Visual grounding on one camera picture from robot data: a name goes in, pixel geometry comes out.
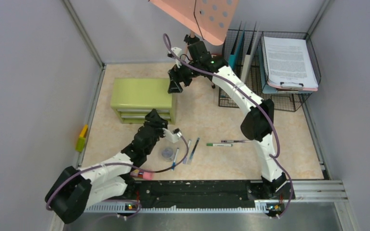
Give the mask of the green metal drawer box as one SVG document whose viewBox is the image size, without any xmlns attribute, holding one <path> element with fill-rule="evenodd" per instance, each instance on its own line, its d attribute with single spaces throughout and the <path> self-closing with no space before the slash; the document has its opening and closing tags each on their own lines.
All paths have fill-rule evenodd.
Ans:
<svg viewBox="0 0 370 231">
<path fill-rule="evenodd" d="M 142 124 L 152 109 L 175 124 L 177 99 L 168 93 L 169 84 L 166 78 L 116 78 L 110 107 L 123 124 Z"/>
</svg>

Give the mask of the teal file folder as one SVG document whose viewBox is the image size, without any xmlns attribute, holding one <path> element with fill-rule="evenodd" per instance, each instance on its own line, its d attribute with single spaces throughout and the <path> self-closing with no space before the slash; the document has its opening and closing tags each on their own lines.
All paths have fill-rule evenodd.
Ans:
<svg viewBox="0 0 370 231">
<path fill-rule="evenodd" d="M 236 35 L 235 42 L 232 46 L 232 50 L 228 58 L 228 64 L 233 70 L 235 70 L 236 68 L 236 65 L 238 63 L 239 53 L 240 53 L 240 50 L 242 49 L 242 45 L 244 44 L 243 40 L 244 40 L 245 28 L 242 29 L 241 26 L 242 26 L 242 22 L 240 22 L 239 24 L 238 33 Z"/>
</svg>

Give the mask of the grey white file folder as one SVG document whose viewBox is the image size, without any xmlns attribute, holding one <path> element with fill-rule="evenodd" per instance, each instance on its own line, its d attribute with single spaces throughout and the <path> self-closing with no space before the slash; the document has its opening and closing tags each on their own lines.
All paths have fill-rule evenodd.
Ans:
<svg viewBox="0 0 370 231">
<path fill-rule="evenodd" d="M 255 43 L 256 43 L 256 40 L 258 39 L 259 27 L 260 27 L 260 22 L 256 21 L 255 24 L 254 24 L 254 28 L 252 30 L 251 38 L 250 38 L 249 43 L 248 43 L 248 48 L 247 48 L 246 52 L 243 53 L 244 54 L 244 60 L 243 60 L 242 71 L 241 71 L 241 75 L 240 75 L 240 80 L 243 83 L 246 83 L 246 80 L 247 80 L 248 75 L 249 75 L 250 67 L 251 67 L 252 60 L 253 60 L 253 57 L 254 57 L 254 52 L 255 52 Z"/>
</svg>

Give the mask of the light blue clipboard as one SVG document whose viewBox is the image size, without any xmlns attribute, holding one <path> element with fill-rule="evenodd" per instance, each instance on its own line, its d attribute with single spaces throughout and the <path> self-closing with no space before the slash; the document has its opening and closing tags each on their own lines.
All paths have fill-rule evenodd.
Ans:
<svg viewBox="0 0 370 231">
<path fill-rule="evenodd" d="M 265 67 L 264 67 L 264 56 L 261 45 L 257 47 L 257 54 L 259 58 L 259 68 L 260 68 L 260 80 L 261 80 L 261 90 L 263 94 L 311 94 L 312 91 L 305 90 L 286 90 L 286 89 L 277 89 L 271 87 L 267 84 L 265 79 Z"/>
</svg>

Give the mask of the black wire mesh file rack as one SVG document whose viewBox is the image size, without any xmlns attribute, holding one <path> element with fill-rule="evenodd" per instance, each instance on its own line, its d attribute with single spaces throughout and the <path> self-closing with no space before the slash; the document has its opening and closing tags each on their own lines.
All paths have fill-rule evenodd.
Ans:
<svg viewBox="0 0 370 231">
<path fill-rule="evenodd" d="M 295 112 L 316 92 L 321 73 L 310 35 L 305 32 L 229 32 L 223 51 L 254 93 L 275 109 Z M 240 53 L 233 58 L 236 41 Z"/>
</svg>

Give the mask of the pink clipboard with papers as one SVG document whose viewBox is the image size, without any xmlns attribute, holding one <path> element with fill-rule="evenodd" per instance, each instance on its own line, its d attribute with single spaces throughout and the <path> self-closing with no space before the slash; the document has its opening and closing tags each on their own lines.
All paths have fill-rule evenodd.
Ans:
<svg viewBox="0 0 370 231">
<path fill-rule="evenodd" d="M 264 36 L 262 51 L 269 86 L 286 90 L 318 90 L 306 40 Z"/>
</svg>

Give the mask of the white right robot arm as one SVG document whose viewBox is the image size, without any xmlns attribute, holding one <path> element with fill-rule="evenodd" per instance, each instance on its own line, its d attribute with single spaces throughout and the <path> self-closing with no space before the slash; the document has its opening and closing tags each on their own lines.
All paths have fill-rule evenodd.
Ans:
<svg viewBox="0 0 370 231">
<path fill-rule="evenodd" d="M 264 100 L 250 90 L 235 74 L 232 67 L 221 56 L 212 56 L 203 41 L 197 41 L 188 47 L 191 61 L 180 59 L 182 50 L 171 47 L 169 41 L 168 57 L 175 59 L 175 65 L 168 71 L 170 85 L 168 93 L 181 93 L 192 79 L 198 76 L 208 78 L 214 85 L 237 104 L 243 112 L 244 119 L 240 130 L 246 139 L 253 142 L 261 163 L 261 177 L 264 194 L 277 198 L 287 183 L 286 174 L 277 164 L 280 143 L 274 127 L 274 102 Z"/>
</svg>

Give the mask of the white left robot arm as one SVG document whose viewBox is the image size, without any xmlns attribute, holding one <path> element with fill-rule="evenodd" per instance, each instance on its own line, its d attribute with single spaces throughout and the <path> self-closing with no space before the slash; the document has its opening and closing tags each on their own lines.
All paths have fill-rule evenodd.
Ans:
<svg viewBox="0 0 370 231">
<path fill-rule="evenodd" d="M 70 224 L 96 203 L 110 197 L 133 197 L 135 186 L 130 173 L 156 173 L 142 168 L 142 164 L 161 139 L 176 143 L 183 140 L 183 135 L 178 128 L 169 130 L 168 121 L 152 109 L 119 152 L 88 167 L 65 167 L 44 198 L 46 209 Z"/>
</svg>

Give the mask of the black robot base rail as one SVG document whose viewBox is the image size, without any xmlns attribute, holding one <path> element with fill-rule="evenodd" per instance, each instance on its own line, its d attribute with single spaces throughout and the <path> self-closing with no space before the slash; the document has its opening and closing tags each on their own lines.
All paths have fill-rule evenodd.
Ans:
<svg viewBox="0 0 370 231">
<path fill-rule="evenodd" d="M 261 180 L 138 180 L 109 201 L 138 201 L 143 208 L 227 209 L 254 208 L 259 200 L 288 201 L 290 196 L 288 183 L 270 192 Z"/>
</svg>

